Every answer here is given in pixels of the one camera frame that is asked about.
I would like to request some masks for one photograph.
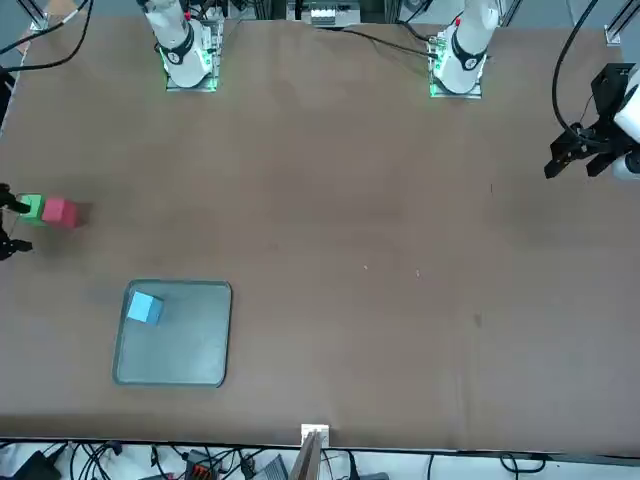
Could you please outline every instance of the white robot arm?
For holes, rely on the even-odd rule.
[[[211,30],[198,20],[187,20],[179,0],[137,0],[153,33],[168,75],[179,87],[197,85],[212,72]]]
[[[447,49],[434,73],[442,87],[460,95],[473,89],[499,21],[496,0],[467,0],[463,13],[442,34]]]
[[[623,180],[640,180],[640,69],[631,74],[625,96],[613,121],[636,143],[613,162],[613,174]]]

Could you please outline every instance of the black clamp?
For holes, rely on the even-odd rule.
[[[485,48],[482,52],[476,53],[472,55],[467,52],[464,48],[460,46],[460,42],[458,42],[458,30],[456,29],[453,32],[453,36],[451,39],[451,48],[453,50],[453,54],[460,60],[460,64],[462,65],[462,69],[465,71],[473,70],[478,66],[478,64],[482,61],[484,56],[487,54],[487,49]]]

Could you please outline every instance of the block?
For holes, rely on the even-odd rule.
[[[64,198],[47,198],[42,221],[57,227],[75,228],[78,225],[78,207]]]
[[[137,291],[133,292],[127,319],[137,320],[148,323],[149,325],[156,325],[158,320],[160,320],[163,303],[162,300],[152,295]]]
[[[18,199],[20,203],[25,203],[31,207],[29,213],[21,213],[20,220],[32,225],[44,225],[42,221],[42,212],[44,210],[45,198],[42,195],[30,193],[21,195]]]

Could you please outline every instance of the blue cube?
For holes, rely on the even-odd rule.
[[[162,313],[163,302],[159,298],[142,292],[133,292],[127,318],[156,325]]]

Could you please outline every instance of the floor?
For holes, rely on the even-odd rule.
[[[190,448],[178,446],[181,452],[187,452]],[[17,444],[11,445],[0,451],[0,475],[13,475],[18,468],[36,450],[45,451],[51,454],[57,446],[49,443],[42,444]],[[73,446],[67,447],[56,462],[56,467],[62,473],[62,480],[70,479],[69,464]],[[210,453],[215,456],[224,449],[211,448]],[[101,462],[101,465],[111,478],[119,480],[137,480],[153,478],[161,480],[157,467],[150,465],[150,446],[148,445],[128,445],[124,446],[120,456],[109,454]],[[243,450],[245,456],[250,455],[255,450]],[[327,458],[331,463],[331,470],[327,467],[327,462],[321,463],[319,480],[341,479],[349,475],[349,460],[344,452],[328,450]],[[168,447],[159,447],[158,454],[163,472],[169,477],[174,474],[177,478],[185,468],[185,463]],[[266,450],[255,457],[255,469],[259,471],[264,468],[277,455],[281,455],[287,472],[291,472],[296,458],[296,452],[292,450]],[[428,467],[430,455],[426,454],[400,454],[400,453],[354,453],[358,473],[363,480],[365,475],[386,473],[388,477],[376,477],[376,480],[389,478],[392,480],[510,480],[517,478],[514,474],[506,471],[496,458],[477,457],[455,457],[436,455],[431,465],[430,476]],[[78,478],[78,472],[86,463],[88,456],[82,451],[74,459],[74,477]],[[520,469],[534,469],[540,465],[537,461],[518,461]],[[224,461],[225,468],[230,464]],[[611,465],[590,465],[583,463],[558,463],[548,462],[545,468],[535,475],[527,475],[531,480],[632,480],[639,478],[640,471],[637,467],[622,467]],[[222,477],[229,480],[243,480],[244,476],[240,471]]]

